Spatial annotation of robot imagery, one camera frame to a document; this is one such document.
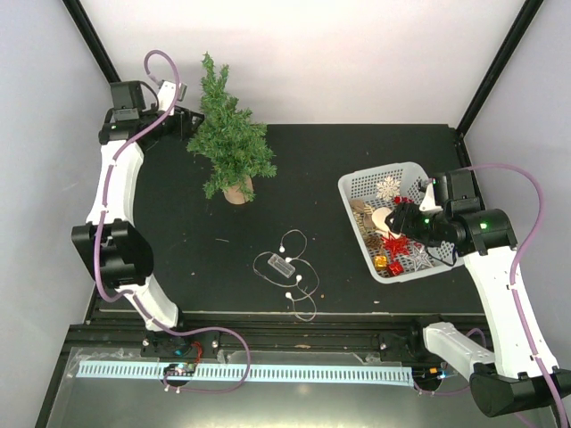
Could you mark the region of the white plastic basket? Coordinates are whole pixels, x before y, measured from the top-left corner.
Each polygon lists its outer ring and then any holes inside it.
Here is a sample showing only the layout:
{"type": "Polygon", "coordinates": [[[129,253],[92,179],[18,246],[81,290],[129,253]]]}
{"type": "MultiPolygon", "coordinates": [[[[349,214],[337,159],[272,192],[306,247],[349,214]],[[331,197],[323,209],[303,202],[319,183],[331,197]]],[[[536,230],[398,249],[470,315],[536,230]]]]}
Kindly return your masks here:
{"type": "Polygon", "coordinates": [[[387,176],[392,176],[401,181],[399,196],[408,197],[415,204],[420,205],[424,198],[424,192],[420,189],[420,185],[428,180],[428,175],[420,165],[414,162],[394,163],[371,169],[362,169],[344,175],[338,180],[338,189],[343,205],[347,211],[368,270],[373,278],[382,284],[392,284],[440,274],[460,266],[462,264],[461,258],[456,254],[454,246],[447,242],[443,242],[434,248],[428,247],[425,241],[414,241],[407,237],[410,241],[409,249],[411,250],[413,245],[423,245],[434,265],[431,268],[425,268],[418,272],[413,270],[407,256],[399,255],[396,259],[391,259],[385,248],[382,252],[369,251],[366,248],[364,240],[369,235],[381,235],[374,228],[371,219],[373,212],[381,207],[387,207],[391,211],[396,208],[393,201],[385,202],[376,198],[377,182],[387,176]],[[404,268],[404,273],[391,277],[386,269],[376,271],[373,264],[373,258],[376,255],[385,255],[388,258],[388,264],[396,260],[400,261],[404,268]]]}

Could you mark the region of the small green christmas tree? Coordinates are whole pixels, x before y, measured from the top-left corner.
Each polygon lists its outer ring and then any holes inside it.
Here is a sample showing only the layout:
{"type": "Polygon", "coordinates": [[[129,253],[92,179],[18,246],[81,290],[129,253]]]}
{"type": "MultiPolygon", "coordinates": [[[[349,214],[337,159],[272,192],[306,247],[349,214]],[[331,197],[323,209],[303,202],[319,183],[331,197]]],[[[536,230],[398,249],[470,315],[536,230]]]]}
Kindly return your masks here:
{"type": "Polygon", "coordinates": [[[201,113],[204,121],[187,145],[211,163],[211,174],[203,185],[207,199],[223,193],[235,205],[255,198],[252,180],[277,174],[274,152],[266,140],[267,125],[252,119],[249,108],[241,109],[239,99],[227,90],[229,66],[217,66],[209,53],[202,59],[201,113]]]}

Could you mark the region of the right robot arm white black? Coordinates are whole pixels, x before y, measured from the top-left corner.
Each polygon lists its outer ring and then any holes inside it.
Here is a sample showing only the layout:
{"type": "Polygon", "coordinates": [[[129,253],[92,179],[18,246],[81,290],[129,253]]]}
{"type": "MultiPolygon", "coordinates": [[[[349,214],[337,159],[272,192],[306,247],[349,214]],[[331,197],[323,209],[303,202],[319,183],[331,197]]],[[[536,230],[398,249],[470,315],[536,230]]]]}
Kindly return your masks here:
{"type": "Polygon", "coordinates": [[[440,321],[408,333],[407,352],[416,359],[435,354],[451,364],[488,417],[555,407],[559,426],[568,427],[563,399],[570,394],[570,372],[544,340],[519,270],[532,239],[520,243],[508,215],[484,206],[475,172],[465,167],[429,178],[420,186],[422,202],[399,203],[385,223],[426,247],[452,244],[476,286],[493,350],[440,321]]]}

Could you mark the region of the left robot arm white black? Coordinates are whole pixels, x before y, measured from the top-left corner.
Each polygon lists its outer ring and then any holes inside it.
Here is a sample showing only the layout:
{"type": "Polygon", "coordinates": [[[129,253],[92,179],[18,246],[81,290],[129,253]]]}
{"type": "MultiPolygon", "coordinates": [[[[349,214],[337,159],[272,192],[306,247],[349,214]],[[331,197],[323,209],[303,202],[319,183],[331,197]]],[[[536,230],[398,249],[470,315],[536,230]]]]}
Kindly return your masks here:
{"type": "Polygon", "coordinates": [[[95,200],[85,223],[73,227],[71,240],[99,296],[108,303],[126,299],[147,330],[162,331],[160,345],[180,356],[190,349],[192,335],[182,328],[180,309],[153,273],[153,250],[135,227],[134,200],[145,152],[165,136],[192,136],[204,116],[177,105],[185,85],[163,80],[151,107],[145,105],[143,85],[111,85],[113,106],[98,135],[101,172],[95,200]]]}

